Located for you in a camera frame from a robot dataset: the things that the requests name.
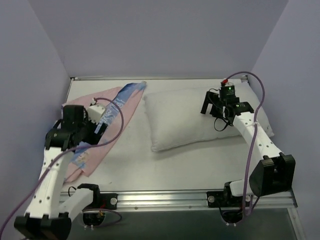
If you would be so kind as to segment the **blue pink printed pillowcase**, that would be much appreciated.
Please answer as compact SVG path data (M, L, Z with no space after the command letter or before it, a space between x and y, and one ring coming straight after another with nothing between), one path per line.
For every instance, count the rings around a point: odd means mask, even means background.
M76 150L68 164L64 177L65 183L74 182L80 176L88 177L96 170L119 139L119 134L125 130L130 122L146 87L146 81L131 82L123 87L118 86L88 94L64 104L65 106L82 105L89 114L93 112L89 109L92 105L98 108L99 113L96 113L93 118L95 124L93 132L97 134L104 126L107 126L98 143L108 143L100 147Z

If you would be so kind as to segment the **white pillow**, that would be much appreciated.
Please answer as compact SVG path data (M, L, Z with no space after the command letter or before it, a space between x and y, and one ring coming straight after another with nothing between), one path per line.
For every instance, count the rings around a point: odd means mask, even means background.
M239 136L233 126L209 113L201 114L208 86L148 93L145 112L151 130L151 150L160 152L191 143Z

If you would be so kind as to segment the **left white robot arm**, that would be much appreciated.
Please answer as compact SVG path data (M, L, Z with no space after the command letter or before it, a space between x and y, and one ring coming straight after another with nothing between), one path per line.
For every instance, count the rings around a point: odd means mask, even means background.
M101 104L84 107L65 105L59 119L45 136L44 159L39 184L23 216L17 216L14 228L29 240L65 240L72 221L83 209L100 206L101 194L97 184L82 183L74 196L60 204L68 164L76 147L97 144L108 125L99 124L106 108Z

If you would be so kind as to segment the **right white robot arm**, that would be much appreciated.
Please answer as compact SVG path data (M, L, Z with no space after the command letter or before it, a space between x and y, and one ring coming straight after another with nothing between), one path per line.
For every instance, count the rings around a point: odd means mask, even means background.
M243 179L232 181L222 193L223 203L234 206L240 196L263 197L291 190L296 161L284 154L258 122L259 107L241 102L233 85L222 84L218 92L205 94L201 114L209 112L216 119L235 127L249 145Z

